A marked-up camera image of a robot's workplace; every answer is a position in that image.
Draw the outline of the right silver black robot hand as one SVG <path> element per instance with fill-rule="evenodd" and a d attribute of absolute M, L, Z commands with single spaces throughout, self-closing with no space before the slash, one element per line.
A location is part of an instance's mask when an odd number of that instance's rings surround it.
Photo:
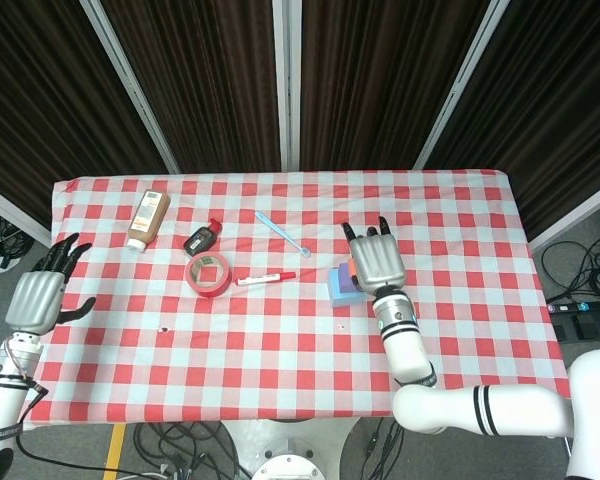
<path fill-rule="evenodd" d="M 351 277 L 360 291 L 377 296 L 381 289 L 405 286 L 406 267 L 384 216 L 379 216 L 378 227 L 367 229 L 366 236 L 356 235 L 348 222 L 343 222 L 341 227 L 354 264 Z"/>

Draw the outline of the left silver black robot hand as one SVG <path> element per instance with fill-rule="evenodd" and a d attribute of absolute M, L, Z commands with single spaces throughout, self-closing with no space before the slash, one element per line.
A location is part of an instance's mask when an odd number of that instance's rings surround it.
<path fill-rule="evenodd" d="M 85 317 L 94 308 L 96 298 L 89 297 L 75 310 L 62 310 L 65 289 L 78 260 L 92 246 L 89 242 L 74 246 L 78 238 L 79 234 L 73 233 L 55 243 L 20 277 L 5 318 L 14 332 L 42 336 L 57 325 Z"/>

